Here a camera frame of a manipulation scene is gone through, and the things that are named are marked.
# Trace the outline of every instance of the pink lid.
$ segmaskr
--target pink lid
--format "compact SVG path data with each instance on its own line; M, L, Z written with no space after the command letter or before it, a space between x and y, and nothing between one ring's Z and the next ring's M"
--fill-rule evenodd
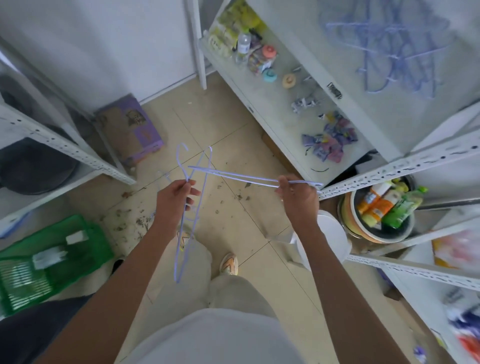
M267 44L262 47L262 53L267 58L273 58L276 56L276 49Z

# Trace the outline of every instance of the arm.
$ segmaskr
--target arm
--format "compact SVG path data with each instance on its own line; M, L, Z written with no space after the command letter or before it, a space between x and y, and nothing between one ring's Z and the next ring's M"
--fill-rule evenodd
M113 363L165 247L175 236L195 181L174 181L157 195L154 223L110 279L73 317L36 363Z
M307 254L338 361L409 363L328 246L317 224L316 190L305 183L288 183L296 179L281 176L277 192Z

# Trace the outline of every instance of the jar with pink lid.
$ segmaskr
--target jar with pink lid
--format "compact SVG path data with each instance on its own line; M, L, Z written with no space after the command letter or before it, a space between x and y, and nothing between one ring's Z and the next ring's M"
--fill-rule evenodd
M254 74L260 75L264 70L272 67L276 56L276 49L273 46L264 45L250 55L248 58L248 68Z

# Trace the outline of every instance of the green plastic basket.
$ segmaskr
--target green plastic basket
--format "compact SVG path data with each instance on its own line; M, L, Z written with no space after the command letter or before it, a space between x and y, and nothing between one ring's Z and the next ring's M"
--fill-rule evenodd
M66 237L84 230L88 240L68 245ZM35 269L32 257L59 246L66 259ZM100 268L113 258L102 229L73 215L50 225L0 252L0 305L5 316L40 303Z

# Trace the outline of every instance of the forearm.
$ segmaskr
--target forearm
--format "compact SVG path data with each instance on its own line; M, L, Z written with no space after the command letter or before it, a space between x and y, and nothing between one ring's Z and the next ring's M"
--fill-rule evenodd
M152 226L38 363L113 363L170 238Z
M338 361L341 364L408 363L318 226L299 227L296 232L312 268Z

